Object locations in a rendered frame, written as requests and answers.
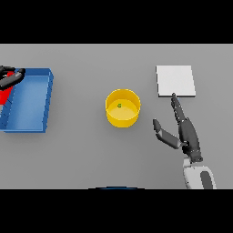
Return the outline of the pale square measuring scale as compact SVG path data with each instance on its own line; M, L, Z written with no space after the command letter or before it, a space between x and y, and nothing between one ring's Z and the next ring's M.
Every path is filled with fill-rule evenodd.
M156 66L159 97L195 97L196 89L191 66Z

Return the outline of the red beaker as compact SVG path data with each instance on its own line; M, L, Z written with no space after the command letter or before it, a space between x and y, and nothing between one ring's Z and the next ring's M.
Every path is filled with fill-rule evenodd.
M10 77L13 75L15 72L14 71L9 71L7 72L6 77ZM0 90L0 106L4 105L5 102L7 101L7 98L9 98L11 91L13 87L8 87L6 90Z

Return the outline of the thin dark arc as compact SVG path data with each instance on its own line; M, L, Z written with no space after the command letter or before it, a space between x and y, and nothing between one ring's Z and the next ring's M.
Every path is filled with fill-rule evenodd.
M89 189L96 189L96 190L118 190L118 189L123 189L123 190L137 190L137 189L142 189L144 190L144 187L90 187Z

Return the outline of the yellow bowl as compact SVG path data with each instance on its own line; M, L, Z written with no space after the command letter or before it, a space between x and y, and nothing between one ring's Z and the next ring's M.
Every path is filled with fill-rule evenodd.
M114 127L131 127L137 122L140 107L140 98L134 91L116 89L106 98L106 118Z

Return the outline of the blue tray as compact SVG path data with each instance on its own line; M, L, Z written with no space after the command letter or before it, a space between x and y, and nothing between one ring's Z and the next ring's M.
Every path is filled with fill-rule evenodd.
M54 76L50 68L27 68L0 113L0 131L45 133Z

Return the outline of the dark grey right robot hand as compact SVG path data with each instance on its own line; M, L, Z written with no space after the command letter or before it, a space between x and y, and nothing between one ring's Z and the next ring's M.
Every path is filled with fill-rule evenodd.
M171 97L171 106L177 121L179 137L167 132L158 120L154 119L153 127L157 139L174 149L182 148L183 153L190 157L192 163L202 162L203 157L201 156L197 131L191 120L185 117L183 108L175 93Z

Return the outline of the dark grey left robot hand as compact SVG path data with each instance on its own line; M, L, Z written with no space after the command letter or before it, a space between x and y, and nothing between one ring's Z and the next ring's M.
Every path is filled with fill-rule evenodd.
M25 77L25 69L15 70L12 66L0 66L0 90L6 90L20 83Z

